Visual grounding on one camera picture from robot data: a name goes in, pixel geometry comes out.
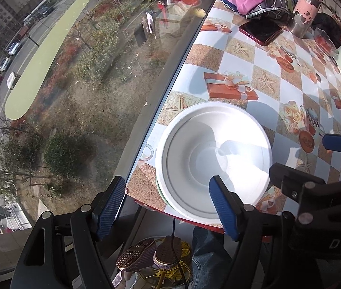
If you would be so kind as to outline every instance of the table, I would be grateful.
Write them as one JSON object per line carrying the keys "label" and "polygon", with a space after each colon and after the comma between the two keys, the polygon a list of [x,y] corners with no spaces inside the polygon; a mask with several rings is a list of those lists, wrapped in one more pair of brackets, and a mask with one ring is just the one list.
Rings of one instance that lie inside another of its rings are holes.
{"label": "table", "polygon": [[[128,181],[128,195],[137,203],[190,222],[161,198],[155,156],[172,118],[204,101],[224,101],[250,113],[266,132],[274,163],[316,175],[326,183],[341,180],[341,153],[321,144],[324,133],[341,134],[338,68],[311,35],[299,39],[284,30],[262,47],[239,32],[246,21],[216,0]],[[221,84],[224,79],[233,80],[234,86]],[[245,86],[236,86],[239,81],[245,81]],[[270,184],[256,207],[270,214],[287,210],[296,215],[298,204]],[[221,225],[193,224],[223,232]]]}

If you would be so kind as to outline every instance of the road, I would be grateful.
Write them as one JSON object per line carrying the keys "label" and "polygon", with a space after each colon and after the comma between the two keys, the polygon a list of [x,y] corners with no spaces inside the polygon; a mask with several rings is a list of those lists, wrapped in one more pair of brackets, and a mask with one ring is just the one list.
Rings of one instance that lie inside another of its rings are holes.
{"label": "road", "polygon": [[[74,0],[62,0],[59,3],[57,3],[55,5],[55,10],[50,15],[36,23],[30,29],[29,31],[30,37],[37,44],[41,44],[41,42],[45,39],[45,37],[50,32],[52,27],[65,13],[65,11],[70,7],[73,1]],[[37,45],[35,45],[30,39],[28,38],[25,39],[23,41],[22,48],[14,57],[6,73],[4,73],[4,78],[2,84],[0,85],[0,126],[2,124],[1,118],[5,118],[4,104],[6,102],[8,95],[10,94],[10,90],[7,88],[6,80],[11,72],[15,72],[20,75],[23,73],[32,56],[37,51],[37,48],[38,48]],[[3,204],[4,204],[3,200],[0,199],[0,205]],[[2,220],[0,224],[6,227],[6,220]]]}

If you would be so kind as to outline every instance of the smartphone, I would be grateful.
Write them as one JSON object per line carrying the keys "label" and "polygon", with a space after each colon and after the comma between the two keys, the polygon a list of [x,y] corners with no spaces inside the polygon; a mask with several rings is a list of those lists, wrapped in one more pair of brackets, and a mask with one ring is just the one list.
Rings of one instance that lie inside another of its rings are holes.
{"label": "smartphone", "polygon": [[239,31],[261,46],[266,46],[282,32],[282,28],[268,18],[261,18],[242,24]]}

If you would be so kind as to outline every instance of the disposable paper bowl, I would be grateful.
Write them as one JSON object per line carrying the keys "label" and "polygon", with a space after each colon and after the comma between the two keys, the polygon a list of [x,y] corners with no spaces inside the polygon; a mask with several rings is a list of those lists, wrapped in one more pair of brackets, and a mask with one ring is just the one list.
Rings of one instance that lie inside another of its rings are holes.
{"label": "disposable paper bowl", "polygon": [[247,112],[224,102],[204,102],[179,113],[156,152],[156,177],[165,200],[195,222],[218,224],[209,181],[219,175],[245,204],[264,194],[272,164],[271,145]]}

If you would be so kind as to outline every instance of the pink thermos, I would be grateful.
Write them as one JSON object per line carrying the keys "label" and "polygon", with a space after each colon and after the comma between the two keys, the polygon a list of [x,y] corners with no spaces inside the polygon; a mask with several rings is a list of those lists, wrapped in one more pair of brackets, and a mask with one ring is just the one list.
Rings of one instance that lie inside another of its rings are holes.
{"label": "pink thermos", "polygon": [[297,37],[303,38],[319,11],[323,0],[298,0],[292,18],[288,23],[289,30]]}

